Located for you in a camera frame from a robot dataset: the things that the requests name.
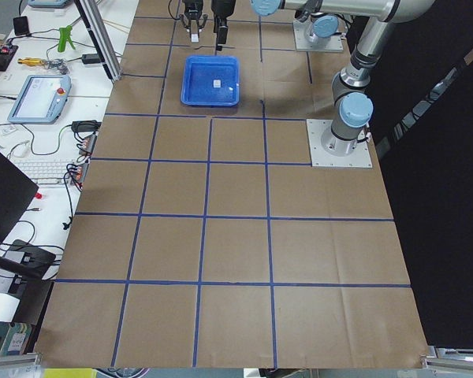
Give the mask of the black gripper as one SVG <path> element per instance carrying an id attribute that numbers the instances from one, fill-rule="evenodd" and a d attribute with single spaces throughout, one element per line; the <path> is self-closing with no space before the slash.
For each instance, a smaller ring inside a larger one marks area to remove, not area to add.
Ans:
<path id="1" fill-rule="evenodd" d="M 228 35 L 227 19 L 233 15 L 236 0 L 212 0 L 210 4 L 214 15 L 215 50 L 225 45 Z"/>

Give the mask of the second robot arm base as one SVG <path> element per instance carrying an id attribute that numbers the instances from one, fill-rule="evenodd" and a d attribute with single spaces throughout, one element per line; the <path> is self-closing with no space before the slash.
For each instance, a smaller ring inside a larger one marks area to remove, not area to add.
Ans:
<path id="1" fill-rule="evenodd" d="M 318 43 L 325 41 L 338 32 L 338 17 L 319 13 L 309 16 L 304 29 L 304 37 L 309 43 Z"/>

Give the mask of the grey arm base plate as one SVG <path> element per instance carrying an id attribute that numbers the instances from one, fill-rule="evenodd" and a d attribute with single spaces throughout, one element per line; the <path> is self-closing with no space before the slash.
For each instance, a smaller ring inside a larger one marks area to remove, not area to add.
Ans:
<path id="1" fill-rule="evenodd" d="M 364 132 L 361 131 L 352 141 L 344 141 L 332 133 L 332 122 L 306 120 L 311 166 L 328 169 L 371 169 L 373 164 Z"/>

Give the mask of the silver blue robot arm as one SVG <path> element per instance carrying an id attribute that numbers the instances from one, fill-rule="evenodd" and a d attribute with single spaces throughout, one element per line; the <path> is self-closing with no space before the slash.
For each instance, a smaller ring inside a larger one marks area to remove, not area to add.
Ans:
<path id="1" fill-rule="evenodd" d="M 350 62 L 333 78 L 336 115 L 321 137 L 322 148 L 333 156 L 345 157 L 356 149 L 358 136 L 372 116 L 374 106 L 364 94 L 371 70 L 378 63 L 394 26 L 422 16 L 432 1 L 252 1 L 251 7 L 266 17 L 279 9 L 293 9 L 303 22 L 314 13 L 368 17 Z"/>

